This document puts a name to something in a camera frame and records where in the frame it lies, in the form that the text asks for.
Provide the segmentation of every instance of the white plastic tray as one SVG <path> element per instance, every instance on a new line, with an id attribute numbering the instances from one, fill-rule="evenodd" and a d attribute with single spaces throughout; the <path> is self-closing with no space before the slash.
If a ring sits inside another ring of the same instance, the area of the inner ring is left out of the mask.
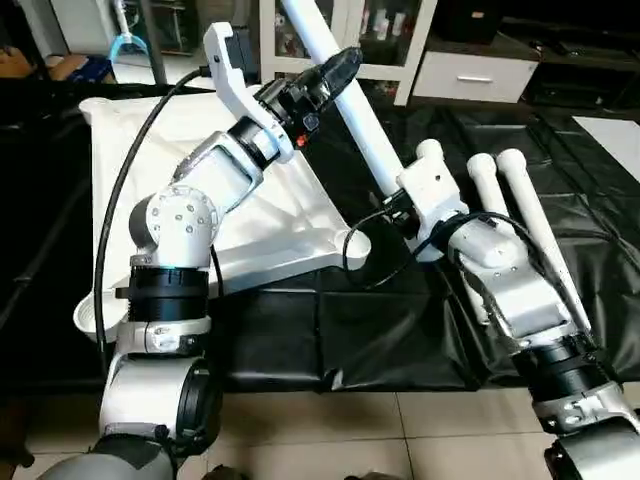
<path id="1" fill-rule="evenodd" d="M 92 98 L 80 105 L 92 131 L 94 258 L 115 178 L 135 134 L 157 102 L 158 98 Z M 120 195 L 107 246 L 106 288 L 128 284 L 129 257 L 136 252 L 128 230 L 134 205 L 166 186 L 176 165 L 204 138 L 227 130 L 235 121 L 215 93 L 178 96 L 167 104 L 142 144 Z M 222 222 L 215 246 L 225 291 L 340 266 L 348 229 L 301 153 L 287 164 L 273 163 L 265 171 L 263 184 Z M 348 251 L 350 267 L 361 267 L 370 249 L 368 238 L 356 234 Z M 215 274 L 210 281 L 215 285 Z M 92 337 L 92 315 L 74 321 Z M 119 321 L 105 318 L 107 328 Z"/>

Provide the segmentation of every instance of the floor tile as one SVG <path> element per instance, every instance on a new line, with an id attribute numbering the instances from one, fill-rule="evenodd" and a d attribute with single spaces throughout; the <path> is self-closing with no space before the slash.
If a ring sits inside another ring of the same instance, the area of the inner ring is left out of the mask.
<path id="1" fill-rule="evenodd" d="M 384 472 L 411 478 L 403 440 L 216 447 L 209 450 L 208 467 L 223 464 L 255 480 L 342 480 L 347 475 Z"/>
<path id="2" fill-rule="evenodd" d="M 221 445 L 403 438 L 393 393 L 226 395 Z"/>
<path id="3" fill-rule="evenodd" d="M 99 395 L 38 399 L 32 410 L 26 446 L 32 453 L 82 453 L 98 440 Z"/>
<path id="4" fill-rule="evenodd" d="M 399 393 L 408 438 L 541 432 L 526 389 Z"/>
<path id="5" fill-rule="evenodd" d="M 34 480 L 44 472 L 67 458 L 74 457 L 73 453 L 42 453 L 36 455 L 36 461 L 29 468 L 16 468 L 13 474 L 13 480 Z"/>
<path id="6" fill-rule="evenodd" d="M 624 384 L 624 396 L 633 408 L 640 408 L 640 382 Z"/>
<path id="7" fill-rule="evenodd" d="M 545 433 L 411 439 L 415 480 L 549 480 Z"/>

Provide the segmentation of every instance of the white tube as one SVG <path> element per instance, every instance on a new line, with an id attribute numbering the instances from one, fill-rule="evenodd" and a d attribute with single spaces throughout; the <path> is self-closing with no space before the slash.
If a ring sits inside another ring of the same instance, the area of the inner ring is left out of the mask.
<path id="1" fill-rule="evenodd" d="M 582 306 L 582 301 L 578 296 L 571 274 L 569 274 L 567 264 L 562 257 L 556 237 L 553 235 L 547 216 L 542 209 L 538 195 L 527 173 L 527 161 L 524 155 L 520 150 L 512 148 L 502 152 L 498 156 L 496 163 L 498 164 L 498 169 L 509 183 L 529 232 L 547 255 L 558 277 L 560 277 L 567 289 L 579 316 L 579 318 L 575 319 L 576 323 L 584 331 L 589 332 L 591 324 L 587 313 Z"/>
<path id="2" fill-rule="evenodd" d="M 120 33 L 125 36 L 130 36 L 129 24 L 127 23 L 127 17 L 124 10 L 124 0 L 115 0 L 113 9 L 116 11 L 116 18 L 118 19 L 118 25 L 120 26 Z"/>
<path id="3" fill-rule="evenodd" d="M 467 162 L 467 171 L 478 189 L 483 209 L 487 212 L 509 215 L 496 177 L 498 171 L 496 163 L 491 155 L 486 153 L 474 155 Z M 513 227 L 508 223 L 498 221 L 496 228 L 502 233 L 514 234 Z"/>
<path id="4" fill-rule="evenodd" d="M 282 5 L 316 64 L 340 51 L 314 0 L 282 0 Z M 399 188 L 396 177 L 402 164 L 357 81 L 351 82 L 336 104 L 380 189 L 391 195 Z"/>

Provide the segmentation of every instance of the shelf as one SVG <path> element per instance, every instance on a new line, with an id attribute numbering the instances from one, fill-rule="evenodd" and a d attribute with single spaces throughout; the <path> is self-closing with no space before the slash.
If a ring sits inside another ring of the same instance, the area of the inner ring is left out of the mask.
<path id="1" fill-rule="evenodd" d="M 125 5 L 131 6 L 131 7 L 138 7 L 139 3 L 137 2 L 137 0 L 125 0 Z M 171 10 L 186 10 L 187 7 L 180 1 L 171 1 L 171 0 L 164 0 L 164 1 L 156 1 L 156 2 L 151 2 L 151 8 L 169 8 Z"/>
<path id="2" fill-rule="evenodd" d="M 640 109 L 606 109 L 606 108 L 578 108 L 556 107 L 551 105 L 532 105 L 524 101 L 518 103 L 481 102 L 475 100 L 456 100 L 451 98 L 411 97 L 409 108 L 419 108 L 424 105 L 449 106 L 469 108 L 471 110 L 488 110 L 510 112 L 521 115 L 551 114 L 576 117 L 598 117 L 615 120 L 632 120 L 640 122 Z"/>
<path id="3" fill-rule="evenodd" d="M 536 49 L 516 39 L 498 33 L 488 45 L 475 43 L 459 43 L 442 40 L 435 33 L 429 33 L 427 50 L 460 55 L 476 55 L 480 57 L 512 58 L 518 60 L 540 61 L 541 55 Z"/>
<path id="4" fill-rule="evenodd" d="M 541 47 L 540 51 L 542 54 L 542 63 L 640 73 L 640 61 L 631 55 L 628 55 L 626 58 L 621 58 L 617 55 L 616 58 L 613 58 L 579 53 L 561 55 L 549 47 Z"/>

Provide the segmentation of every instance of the black mat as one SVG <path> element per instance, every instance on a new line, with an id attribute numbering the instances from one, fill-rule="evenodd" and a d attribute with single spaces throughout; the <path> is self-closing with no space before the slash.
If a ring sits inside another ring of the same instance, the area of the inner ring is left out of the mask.
<path id="1" fill-rule="evenodd" d="M 90 132 L 73 103 L 91 95 L 154 93 L 107 90 L 67 92 L 66 102 L 55 105 L 62 117 L 0 132 L 3 163 L 12 169 L 0 195 L 13 227 L 3 228 L 8 267 L 0 274 L 6 319 L 0 330 L 2 390 L 100 388 L 94 346 L 71 318 L 91 284 Z M 570 118 L 445 107 L 379 108 L 378 114 L 405 164 L 421 140 L 440 140 L 473 207 L 478 199 L 466 175 L 467 158 L 512 147 L 523 151 L 596 335 L 622 379 L 640 380 L 637 182 Z M 337 112 L 327 114 L 305 153 L 348 222 L 372 210 L 375 184 Z M 29 194 L 37 201 L 20 201 Z M 71 215 L 61 218 L 65 205 Z M 373 280 L 407 251 L 383 222 L 365 232 L 373 250 L 359 275 Z M 43 245 L 49 248 L 42 261 L 27 269 Z M 520 384 L 502 349 L 475 321 L 458 273 L 444 261 L 413 265 L 366 293 L 351 288 L 338 269 L 313 272 L 212 301 L 210 313 L 208 353 L 227 390 Z"/>

